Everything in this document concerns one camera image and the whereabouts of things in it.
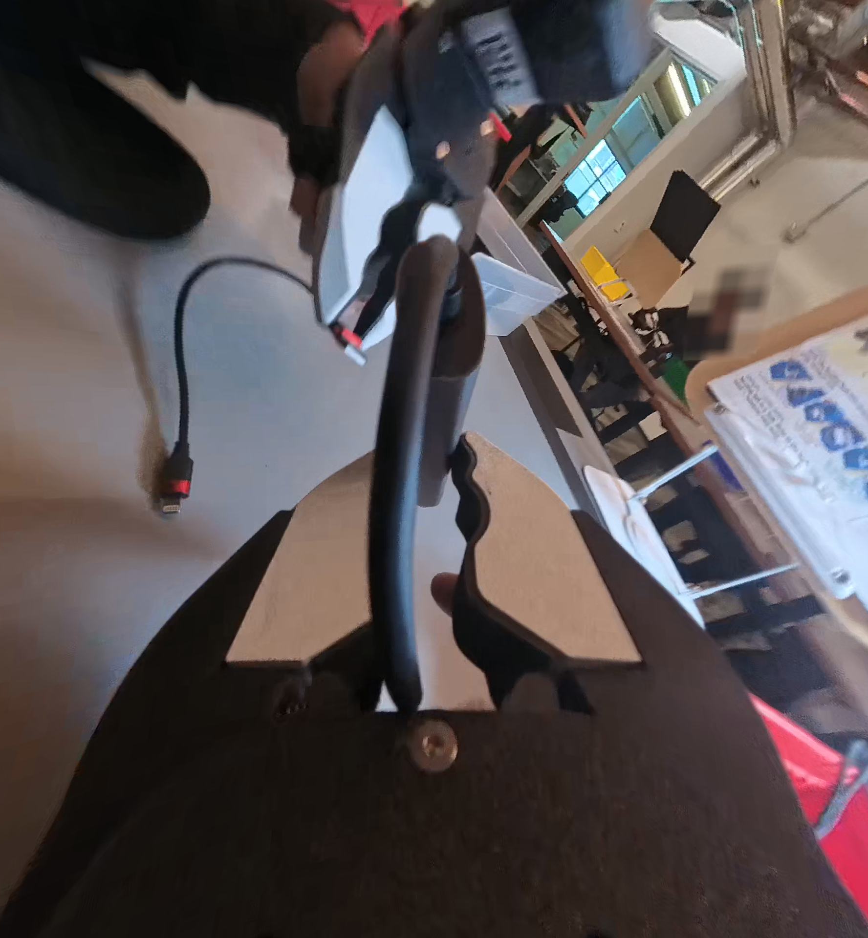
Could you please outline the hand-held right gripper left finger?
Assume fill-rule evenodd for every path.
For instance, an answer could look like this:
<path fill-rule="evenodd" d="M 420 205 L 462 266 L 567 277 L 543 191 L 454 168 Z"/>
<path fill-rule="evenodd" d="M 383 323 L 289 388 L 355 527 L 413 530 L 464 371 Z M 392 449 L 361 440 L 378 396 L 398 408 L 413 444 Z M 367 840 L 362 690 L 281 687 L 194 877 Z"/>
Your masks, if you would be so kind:
<path fill-rule="evenodd" d="M 369 622 L 373 453 L 315 486 L 292 511 L 229 647 L 230 666 L 306 666 Z"/>

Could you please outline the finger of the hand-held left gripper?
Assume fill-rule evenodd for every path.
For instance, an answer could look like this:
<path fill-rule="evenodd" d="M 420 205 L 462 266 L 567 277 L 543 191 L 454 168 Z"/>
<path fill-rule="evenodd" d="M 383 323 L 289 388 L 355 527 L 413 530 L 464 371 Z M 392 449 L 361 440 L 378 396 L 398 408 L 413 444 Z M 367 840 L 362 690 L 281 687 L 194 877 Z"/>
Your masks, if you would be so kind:
<path fill-rule="evenodd" d="M 364 351 L 393 330 L 397 271 L 435 199 L 435 171 L 392 104 L 349 115 L 344 129 L 341 178 L 322 210 L 317 317 L 341 350 Z"/>
<path fill-rule="evenodd" d="M 446 320 L 440 325 L 434 377 L 458 382 L 475 374 L 482 362 L 486 340 L 486 311 L 479 276 L 471 256 L 477 240 L 486 193 L 458 208 L 462 231 L 458 243 L 453 284 L 445 299 Z"/>

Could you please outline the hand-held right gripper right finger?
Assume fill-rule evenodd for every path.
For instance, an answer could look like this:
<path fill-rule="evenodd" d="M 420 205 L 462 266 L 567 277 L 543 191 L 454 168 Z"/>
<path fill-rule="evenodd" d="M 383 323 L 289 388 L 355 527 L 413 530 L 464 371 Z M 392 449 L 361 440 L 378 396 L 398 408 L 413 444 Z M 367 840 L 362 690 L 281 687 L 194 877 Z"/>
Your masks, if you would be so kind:
<path fill-rule="evenodd" d="M 467 594 L 554 661 L 638 666 L 641 654 L 568 504 L 476 432 L 452 459 Z"/>

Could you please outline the clear plastic bin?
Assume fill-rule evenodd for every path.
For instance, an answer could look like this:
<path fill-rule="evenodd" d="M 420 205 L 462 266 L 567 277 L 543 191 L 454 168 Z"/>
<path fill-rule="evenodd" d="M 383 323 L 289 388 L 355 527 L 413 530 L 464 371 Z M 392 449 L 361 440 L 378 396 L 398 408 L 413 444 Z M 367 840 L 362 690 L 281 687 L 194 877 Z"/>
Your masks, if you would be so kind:
<path fill-rule="evenodd" d="M 557 276 L 491 190 L 484 194 L 472 260 L 488 335 L 509 335 L 564 296 Z"/>

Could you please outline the red plastic bin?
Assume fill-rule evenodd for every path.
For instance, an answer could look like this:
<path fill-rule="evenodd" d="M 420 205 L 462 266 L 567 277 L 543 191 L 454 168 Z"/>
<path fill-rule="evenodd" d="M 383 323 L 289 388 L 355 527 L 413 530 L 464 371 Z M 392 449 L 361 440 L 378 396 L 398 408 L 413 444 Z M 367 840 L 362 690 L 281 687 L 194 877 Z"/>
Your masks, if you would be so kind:
<path fill-rule="evenodd" d="M 817 843 L 868 921 L 868 744 L 839 754 L 759 698 L 763 719 Z"/>

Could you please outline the person's left hand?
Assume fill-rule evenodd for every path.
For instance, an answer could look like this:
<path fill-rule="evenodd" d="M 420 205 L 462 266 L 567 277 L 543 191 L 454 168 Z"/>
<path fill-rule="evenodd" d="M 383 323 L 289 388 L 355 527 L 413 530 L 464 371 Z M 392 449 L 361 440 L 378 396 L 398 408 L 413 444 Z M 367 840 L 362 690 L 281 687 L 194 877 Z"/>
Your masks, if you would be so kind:
<path fill-rule="evenodd" d="M 362 33 L 351 21 L 333 24 L 305 54 L 297 70 L 300 123 L 288 139 L 294 176 L 289 207 L 299 220 L 301 251 L 314 250 L 316 216 L 323 190 L 335 175 L 336 114 L 348 80 L 362 57 Z"/>

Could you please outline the instruction sheet on stand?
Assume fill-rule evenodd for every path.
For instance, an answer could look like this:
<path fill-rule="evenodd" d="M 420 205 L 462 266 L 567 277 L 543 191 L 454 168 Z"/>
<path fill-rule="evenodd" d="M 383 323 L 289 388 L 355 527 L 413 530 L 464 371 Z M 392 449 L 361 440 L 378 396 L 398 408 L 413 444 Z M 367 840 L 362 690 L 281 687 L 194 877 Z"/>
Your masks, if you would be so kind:
<path fill-rule="evenodd" d="M 603 512 L 604 525 L 643 568 L 669 590 L 686 612 L 694 617 L 698 625 L 703 625 L 704 622 L 696 611 L 695 600 L 697 598 L 707 597 L 735 585 L 775 577 L 781 573 L 794 573 L 809 587 L 810 592 L 815 595 L 829 615 L 833 616 L 853 636 L 868 643 L 868 618 L 862 607 L 854 600 L 828 599 L 822 588 L 811 584 L 800 568 L 796 557 L 788 549 L 784 538 L 777 533 L 772 523 L 761 511 L 759 499 L 746 489 L 738 472 L 733 469 L 731 459 L 722 452 L 716 434 L 704 417 L 705 407 L 709 405 L 705 382 L 712 376 L 748 363 L 764 352 L 781 348 L 786 340 L 809 338 L 813 334 L 866 314 L 868 314 L 868 287 L 853 291 L 830 304 L 766 331 L 749 353 L 716 356 L 698 365 L 688 379 L 686 394 L 689 404 L 694 407 L 694 416 L 698 423 L 695 439 L 702 443 L 702 447 L 696 454 L 691 455 L 672 470 L 659 475 L 654 482 L 643 486 L 640 490 L 634 491 L 628 483 L 619 478 L 614 481 L 605 481 L 602 471 L 585 466 L 584 478 L 592 494 L 597 497 L 598 505 Z M 646 510 L 646 501 L 659 488 L 688 471 L 700 466 L 711 468 L 710 460 L 715 456 L 722 458 L 729 466 L 743 489 L 742 493 L 734 492 L 733 499 L 729 498 L 726 490 L 722 490 L 722 506 L 734 510 L 738 521 L 747 530 L 748 538 L 759 544 L 758 551 L 763 555 L 763 559 L 760 561 L 760 573 L 743 576 L 714 587 L 696 588 L 684 584 L 681 574 L 676 572 L 671 565 L 667 549 L 656 545 L 657 533 Z"/>

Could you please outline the yellow plastic bin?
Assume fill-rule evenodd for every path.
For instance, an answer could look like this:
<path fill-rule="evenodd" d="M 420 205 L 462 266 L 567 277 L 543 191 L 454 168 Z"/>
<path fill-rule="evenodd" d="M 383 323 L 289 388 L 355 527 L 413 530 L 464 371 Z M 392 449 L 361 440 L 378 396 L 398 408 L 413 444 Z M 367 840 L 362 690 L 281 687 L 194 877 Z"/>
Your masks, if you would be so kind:
<path fill-rule="evenodd" d="M 610 261 L 595 246 L 582 255 L 581 265 L 588 278 L 610 302 L 617 303 L 630 297 L 631 291 L 626 281 L 617 275 Z"/>

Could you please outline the printed instruction sheet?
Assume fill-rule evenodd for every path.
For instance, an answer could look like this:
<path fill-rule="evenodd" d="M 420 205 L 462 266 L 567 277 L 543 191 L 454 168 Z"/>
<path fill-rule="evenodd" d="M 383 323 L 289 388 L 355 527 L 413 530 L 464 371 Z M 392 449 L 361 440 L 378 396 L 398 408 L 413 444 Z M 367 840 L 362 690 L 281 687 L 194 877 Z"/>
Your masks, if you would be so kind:
<path fill-rule="evenodd" d="M 703 415 L 811 584 L 868 618 L 868 314 L 705 382 Z"/>

